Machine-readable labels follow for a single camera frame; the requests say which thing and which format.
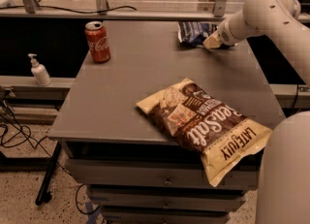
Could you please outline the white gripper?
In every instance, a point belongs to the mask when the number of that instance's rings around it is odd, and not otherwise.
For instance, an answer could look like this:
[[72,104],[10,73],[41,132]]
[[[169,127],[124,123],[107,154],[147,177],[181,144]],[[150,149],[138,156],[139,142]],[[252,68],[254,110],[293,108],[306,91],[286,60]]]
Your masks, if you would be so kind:
[[203,45],[208,48],[219,48],[222,44],[232,46],[239,42],[237,37],[238,19],[236,17],[227,17],[223,20],[217,31],[212,33],[203,41]]

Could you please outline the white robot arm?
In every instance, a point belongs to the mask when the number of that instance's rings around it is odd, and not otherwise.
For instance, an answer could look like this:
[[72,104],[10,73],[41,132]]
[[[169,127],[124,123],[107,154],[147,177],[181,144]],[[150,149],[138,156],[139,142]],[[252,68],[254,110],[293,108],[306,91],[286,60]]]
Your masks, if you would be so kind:
[[[299,20],[297,0],[245,0],[203,44],[231,46],[266,36],[282,53],[262,61],[272,78],[310,86],[310,29]],[[310,224],[310,112],[296,113],[273,130],[263,152],[256,224]]]

